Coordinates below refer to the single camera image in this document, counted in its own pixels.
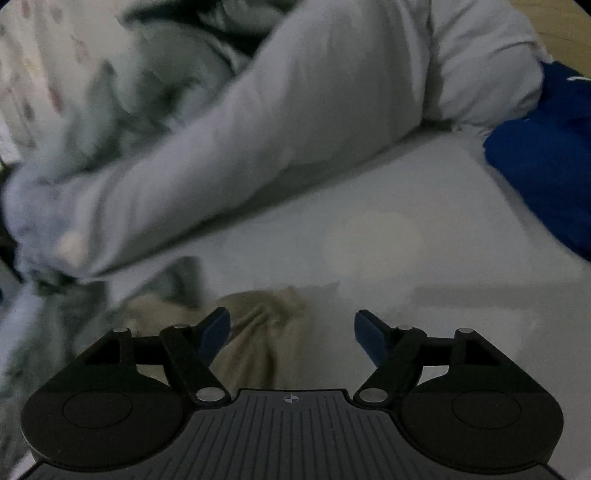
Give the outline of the beige t-shirt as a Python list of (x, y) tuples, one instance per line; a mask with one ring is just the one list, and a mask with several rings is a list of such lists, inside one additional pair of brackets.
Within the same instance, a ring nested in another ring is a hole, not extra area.
[(172, 325), (195, 326), (218, 307), (228, 309), (230, 335), (211, 370), (229, 392), (304, 388), (305, 342), (312, 317), (294, 287), (230, 294), (202, 308), (146, 293), (126, 302), (123, 319), (133, 335), (155, 336)]

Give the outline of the grey-green garment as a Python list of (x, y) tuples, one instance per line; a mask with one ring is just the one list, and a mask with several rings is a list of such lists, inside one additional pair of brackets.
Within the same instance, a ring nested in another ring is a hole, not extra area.
[(26, 400), (102, 335), (128, 327), (151, 336), (197, 304), (197, 264), (181, 258), (115, 305), (104, 282), (23, 285), (1, 320), (1, 473), (25, 456)]

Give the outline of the royal blue garment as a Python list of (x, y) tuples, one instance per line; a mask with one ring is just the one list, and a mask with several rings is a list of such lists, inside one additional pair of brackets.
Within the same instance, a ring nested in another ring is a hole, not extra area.
[(498, 126), (486, 161), (564, 246), (590, 259), (590, 79), (555, 61), (527, 115)]

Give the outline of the light blue patterned duvet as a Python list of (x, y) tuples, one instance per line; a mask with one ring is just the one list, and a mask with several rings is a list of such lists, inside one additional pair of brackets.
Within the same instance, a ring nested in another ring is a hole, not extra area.
[(211, 106), (93, 173), (26, 161), (3, 198), (26, 277), (140, 259), (269, 185), (372, 158), (423, 121), (489, 131), (533, 109), (542, 69), (507, 1), (305, 1)]

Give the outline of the teal green blanket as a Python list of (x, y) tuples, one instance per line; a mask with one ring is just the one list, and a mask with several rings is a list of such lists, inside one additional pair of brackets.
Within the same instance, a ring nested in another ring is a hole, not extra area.
[(81, 106), (42, 147), (42, 176), (98, 169), (185, 126), (249, 64), (291, 1), (158, 1), (121, 16), (126, 51), (103, 60)]

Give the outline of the white patterned curtain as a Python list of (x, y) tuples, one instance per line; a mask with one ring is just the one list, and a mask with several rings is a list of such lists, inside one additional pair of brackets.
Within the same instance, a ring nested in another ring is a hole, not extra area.
[(125, 50), (130, 1), (10, 1), (1, 9), (1, 123), (20, 156), (83, 103), (100, 62)]

